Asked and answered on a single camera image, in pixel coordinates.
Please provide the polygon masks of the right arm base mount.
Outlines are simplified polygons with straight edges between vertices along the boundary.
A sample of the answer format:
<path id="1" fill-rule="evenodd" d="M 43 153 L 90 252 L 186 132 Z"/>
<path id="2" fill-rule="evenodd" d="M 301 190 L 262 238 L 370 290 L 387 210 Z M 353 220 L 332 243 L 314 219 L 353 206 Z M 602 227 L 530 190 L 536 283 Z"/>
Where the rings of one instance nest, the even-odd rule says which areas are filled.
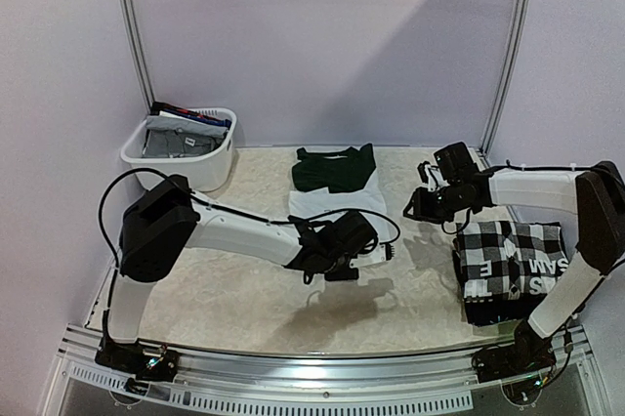
<path id="1" fill-rule="evenodd" d="M 491 382 L 537 372 L 556 367 L 557 359 L 553 351 L 553 337 L 564 331 L 570 337 L 568 320 L 553 334 L 543 338 L 530 326 L 527 319 L 522 320 L 514 330 L 514 340 L 505 345 L 484 346 L 472 355 L 471 365 L 480 383 Z"/>

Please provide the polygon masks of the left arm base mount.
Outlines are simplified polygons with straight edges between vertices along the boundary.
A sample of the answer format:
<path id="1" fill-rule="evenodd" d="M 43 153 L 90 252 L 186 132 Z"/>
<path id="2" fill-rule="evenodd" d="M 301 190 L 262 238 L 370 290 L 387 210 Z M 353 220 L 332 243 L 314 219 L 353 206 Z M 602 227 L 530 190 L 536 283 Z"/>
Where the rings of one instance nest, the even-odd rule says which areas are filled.
<path id="1" fill-rule="evenodd" d="M 118 343 L 104 334 L 95 363 L 130 374 L 138 381 L 172 383 L 178 374 L 180 358 L 181 354 L 167 345 L 146 347 L 139 341 Z"/>

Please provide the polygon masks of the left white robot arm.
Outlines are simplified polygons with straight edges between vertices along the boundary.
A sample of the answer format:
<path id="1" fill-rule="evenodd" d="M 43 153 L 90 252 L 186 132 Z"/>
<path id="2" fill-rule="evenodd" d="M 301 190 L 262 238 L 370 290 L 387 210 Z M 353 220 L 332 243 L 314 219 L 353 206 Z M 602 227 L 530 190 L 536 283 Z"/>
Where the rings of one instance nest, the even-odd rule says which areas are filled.
<path id="1" fill-rule="evenodd" d="M 123 214 L 120 260 L 103 324 L 111 338 L 106 352 L 125 371 L 145 363 L 136 343 L 147 300 L 186 248 L 254 257 L 299 271 L 305 282 L 320 274 L 330 281 L 354 280 L 362 268 L 386 260 L 376 230 L 355 209 L 336 220 L 265 219 L 193 191 L 186 178 L 171 176 L 146 191 Z"/>

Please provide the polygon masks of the white cloth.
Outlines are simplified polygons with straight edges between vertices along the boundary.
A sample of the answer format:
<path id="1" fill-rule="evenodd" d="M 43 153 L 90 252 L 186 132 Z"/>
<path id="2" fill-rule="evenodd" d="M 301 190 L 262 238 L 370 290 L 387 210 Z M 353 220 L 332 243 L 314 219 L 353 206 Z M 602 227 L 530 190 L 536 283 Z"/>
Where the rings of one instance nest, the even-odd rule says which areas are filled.
<path id="1" fill-rule="evenodd" d="M 292 215 L 308 218 L 339 208 L 387 212 L 373 144 L 326 152 L 300 147 L 296 156 L 288 199 Z"/>

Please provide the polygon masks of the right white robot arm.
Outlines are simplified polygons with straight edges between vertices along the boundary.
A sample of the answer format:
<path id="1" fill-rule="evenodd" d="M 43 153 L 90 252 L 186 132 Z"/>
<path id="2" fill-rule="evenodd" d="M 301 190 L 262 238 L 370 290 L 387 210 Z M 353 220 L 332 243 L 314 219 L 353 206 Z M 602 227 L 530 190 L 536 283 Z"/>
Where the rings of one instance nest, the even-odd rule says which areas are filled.
<path id="1" fill-rule="evenodd" d="M 506 349 L 505 364 L 515 373 L 539 361 L 538 340 L 551 338 L 594 294 L 624 259 L 624 181 L 611 161 L 589 167 L 493 166 L 481 170 L 468 147 L 458 142 L 437 150 L 433 163 L 418 166 L 422 184 L 403 215 L 416 222 L 444 225 L 459 212 L 477 214 L 494 207 L 556 211 L 577 221 L 575 251 L 567 270 L 517 328 L 523 336 Z"/>

